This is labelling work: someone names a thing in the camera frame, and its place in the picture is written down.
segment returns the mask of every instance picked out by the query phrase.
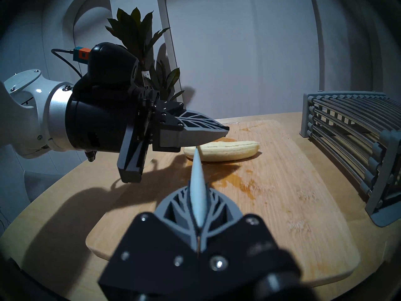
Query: dish rack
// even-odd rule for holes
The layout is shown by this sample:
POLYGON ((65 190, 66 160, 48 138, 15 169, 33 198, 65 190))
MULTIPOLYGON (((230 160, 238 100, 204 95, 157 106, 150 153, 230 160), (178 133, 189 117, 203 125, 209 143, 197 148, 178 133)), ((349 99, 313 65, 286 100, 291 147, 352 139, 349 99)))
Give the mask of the dish rack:
POLYGON ((401 104, 377 92, 305 93, 300 135, 355 178, 377 226, 401 218, 401 104))

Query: wooden cutting board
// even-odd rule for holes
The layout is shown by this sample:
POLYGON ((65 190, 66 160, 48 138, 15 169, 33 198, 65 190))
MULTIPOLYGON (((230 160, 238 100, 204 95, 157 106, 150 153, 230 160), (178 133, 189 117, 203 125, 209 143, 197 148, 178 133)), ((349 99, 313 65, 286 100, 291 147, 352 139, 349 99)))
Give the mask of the wooden cutting board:
MULTIPOLYGON (((360 258, 347 223, 305 154, 275 120, 230 124, 222 141, 255 140, 250 159, 203 163, 205 180, 230 197, 243 214, 261 216, 278 245, 288 249, 304 282, 322 285, 347 277, 360 258)), ((192 162, 181 153, 153 159, 142 182, 131 184, 86 238, 87 247, 109 259, 133 218, 154 211, 188 184, 192 162)))

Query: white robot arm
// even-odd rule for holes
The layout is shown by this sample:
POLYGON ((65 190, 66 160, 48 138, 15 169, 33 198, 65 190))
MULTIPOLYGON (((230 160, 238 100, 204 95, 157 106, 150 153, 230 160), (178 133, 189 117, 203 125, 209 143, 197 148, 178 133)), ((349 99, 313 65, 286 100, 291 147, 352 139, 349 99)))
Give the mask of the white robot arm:
POLYGON ((40 70, 0 82, 0 146, 11 144, 24 158, 74 149, 65 132, 72 84, 45 79, 40 70))

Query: peeled banana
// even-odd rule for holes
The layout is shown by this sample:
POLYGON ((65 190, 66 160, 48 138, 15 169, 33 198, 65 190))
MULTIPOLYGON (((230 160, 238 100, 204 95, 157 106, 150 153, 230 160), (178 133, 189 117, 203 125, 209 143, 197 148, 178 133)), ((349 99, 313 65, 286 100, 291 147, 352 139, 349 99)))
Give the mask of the peeled banana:
MULTIPOLYGON (((186 146, 184 154, 193 159, 195 146, 186 146)), ((199 155, 203 162, 235 161, 255 155, 259 150, 259 142, 256 141, 216 141, 198 146, 199 155)))

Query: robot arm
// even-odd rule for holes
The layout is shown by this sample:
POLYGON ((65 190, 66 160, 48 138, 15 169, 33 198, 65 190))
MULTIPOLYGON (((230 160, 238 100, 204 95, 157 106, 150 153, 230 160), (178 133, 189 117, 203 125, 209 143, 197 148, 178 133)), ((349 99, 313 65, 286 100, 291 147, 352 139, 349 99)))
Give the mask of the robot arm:
POLYGON ((41 74, 32 69, 0 83, 0 146, 12 144, 24 158, 35 158, 51 149, 69 150, 49 140, 48 111, 53 96, 71 84, 50 81, 41 74))
POLYGON ((120 153, 123 182, 140 182, 146 151, 179 152, 225 136, 228 127, 182 103, 159 100, 137 87, 138 59, 125 48, 100 43, 89 53, 88 73, 74 86, 45 79, 39 70, 18 73, 0 87, 2 136, 19 155, 49 150, 120 153))

